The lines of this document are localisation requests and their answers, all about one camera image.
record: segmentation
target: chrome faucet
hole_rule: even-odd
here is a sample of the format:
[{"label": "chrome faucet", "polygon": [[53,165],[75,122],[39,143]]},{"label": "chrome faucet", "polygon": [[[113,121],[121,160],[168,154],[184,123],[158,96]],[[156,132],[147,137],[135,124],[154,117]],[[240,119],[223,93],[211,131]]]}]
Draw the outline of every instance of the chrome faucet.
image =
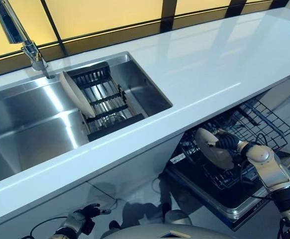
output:
[{"label": "chrome faucet", "polygon": [[0,23],[10,44],[22,43],[21,50],[31,61],[34,70],[42,71],[46,77],[47,64],[34,41],[32,41],[15,15],[8,0],[0,0]]}]

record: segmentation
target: white countertop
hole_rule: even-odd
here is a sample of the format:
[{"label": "white countertop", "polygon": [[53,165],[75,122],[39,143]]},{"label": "white countertop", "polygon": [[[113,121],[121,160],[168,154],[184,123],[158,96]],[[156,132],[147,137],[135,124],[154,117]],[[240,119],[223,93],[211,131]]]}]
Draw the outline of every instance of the white countertop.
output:
[{"label": "white countertop", "polygon": [[[173,107],[0,181],[0,222],[278,84],[290,75],[290,10],[191,26],[56,60],[49,68],[123,51]],[[0,76],[0,87],[35,74],[28,68]]]}]

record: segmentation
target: sink drying rack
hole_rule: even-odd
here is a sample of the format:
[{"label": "sink drying rack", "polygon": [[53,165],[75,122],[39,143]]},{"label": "sink drying rack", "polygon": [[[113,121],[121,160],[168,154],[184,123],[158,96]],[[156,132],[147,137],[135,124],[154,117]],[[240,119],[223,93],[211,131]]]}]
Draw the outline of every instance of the sink drying rack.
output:
[{"label": "sink drying rack", "polygon": [[133,108],[122,87],[113,79],[107,62],[67,73],[88,99],[96,114],[95,118],[82,114],[89,132],[89,141],[144,119]]},{"label": "sink drying rack", "polygon": [[[287,145],[288,142],[285,136],[290,134],[290,126],[288,124],[259,100],[252,98],[196,126],[193,130],[185,132],[180,141],[180,148],[192,163],[196,163],[194,157],[201,155],[195,141],[195,132],[199,127],[205,128],[210,132],[224,129],[238,136],[242,141],[255,141],[262,145],[267,145],[276,153],[279,153],[279,150]],[[230,153],[236,161],[239,161],[238,158],[240,156],[238,154],[233,151],[230,151]],[[236,170],[236,167],[232,170],[222,170],[207,161],[207,164],[203,165],[203,169],[213,184],[220,190],[230,188],[240,180],[240,169]],[[243,177],[247,177],[251,181],[257,178],[253,165],[249,163],[245,165]]]}]

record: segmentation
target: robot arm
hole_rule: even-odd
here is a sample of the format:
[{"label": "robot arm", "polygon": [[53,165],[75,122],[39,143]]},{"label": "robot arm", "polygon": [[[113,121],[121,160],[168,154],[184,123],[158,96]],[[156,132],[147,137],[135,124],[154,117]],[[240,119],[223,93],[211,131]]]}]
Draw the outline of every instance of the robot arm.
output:
[{"label": "robot arm", "polygon": [[215,146],[234,149],[254,165],[264,187],[280,211],[282,220],[290,227],[290,172],[281,164],[273,150],[253,142],[240,141],[227,132],[220,135]]},{"label": "robot arm", "polygon": [[77,239],[81,233],[89,235],[95,225],[91,218],[111,213],[110,209],[98,209],[97,207],[99,204],[90,204],[82,210],[69,214],[49,239]]}]

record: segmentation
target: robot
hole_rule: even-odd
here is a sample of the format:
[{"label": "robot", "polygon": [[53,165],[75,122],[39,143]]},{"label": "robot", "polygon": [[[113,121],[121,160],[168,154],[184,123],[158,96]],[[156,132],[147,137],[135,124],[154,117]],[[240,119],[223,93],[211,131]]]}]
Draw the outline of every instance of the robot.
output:
[{"label": "robot", "polygon": [[[281,213],[278,238],[290,239],[290,229],[283,232],[283,225],[290,228],[290,172],[280,162],[273,150],[254,142],[241,141],[238,137],[221,130],[218,141],[207,142],[209,147],[231,149],[240,153],[256,168],[259,177]],[[91,233],[92,217],[109,214],[110,210],[100,210],[99,204],[88,205],[70,214],[65,222],[49,239],[77,239],[81,233]],[[168,211],[164,224],[140,225],[126,229],[115,228],[104,239],[133,238],[192,238],[192,239],[230,239],[227,235],[193,226],[190,219],[180,210]]]}]

